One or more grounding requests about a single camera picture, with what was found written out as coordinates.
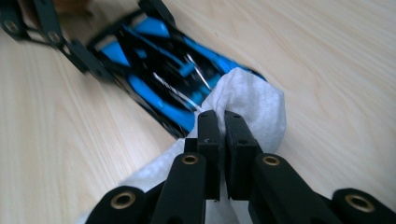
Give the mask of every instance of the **white cloth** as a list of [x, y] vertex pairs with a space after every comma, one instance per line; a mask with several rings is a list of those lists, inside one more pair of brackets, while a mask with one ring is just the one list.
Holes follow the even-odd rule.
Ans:
[[[286, 130], [286, 111], [283, 91], [276, 89], [259, 77], [235, 68], [223, 76], [216, 88], [206, 97], [197, 116], [206, 110], [215, 110], [219, 129], [225, 134], [224, 111], [241, 115], [264, 152], [275, 152]], [[196, 125], [189, 134], [197, 137]], [[163, 182], [168, 176], [174, 158], [183, 153], [184, 139], [178, 139], [160, 157], [133, 173], [120, 183], [148, 191]], [[231, 202], [227, 199], [222, 181], [219, 202], [206, 201], [206, 224], [251, 223], [248, 203]]]

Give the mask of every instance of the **wood grain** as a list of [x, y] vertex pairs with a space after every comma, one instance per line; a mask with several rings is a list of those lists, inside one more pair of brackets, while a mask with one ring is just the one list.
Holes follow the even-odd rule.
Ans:
[[[164, 1], [196, 41], [285, 92], [277, 154], [331, 197], [356, 188], [396, 211], [395, 1]], [[136, 3], [62, 15], [87, 41]], [[71, 223], [175, 140], [114, 85], [0, 32], [0, 223]]]

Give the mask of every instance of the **screw hole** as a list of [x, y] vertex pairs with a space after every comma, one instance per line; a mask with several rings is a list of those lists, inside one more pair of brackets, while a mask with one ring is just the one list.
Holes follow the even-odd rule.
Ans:
[[353, 208], [365, 212], [365, 213], [371, 213], [374, 212], [375, 207], [370, 201], [367, 199], [361, 197], [360, 195], [357, 194], [348, 194], [345, 197], [345, 200], [347, 203], [349, 203], [350, 206]]
[[117, 194], [111, 199], [111, 206], [115, 209], [124, 209], [134, 203], [136, 196], [131, 191]]

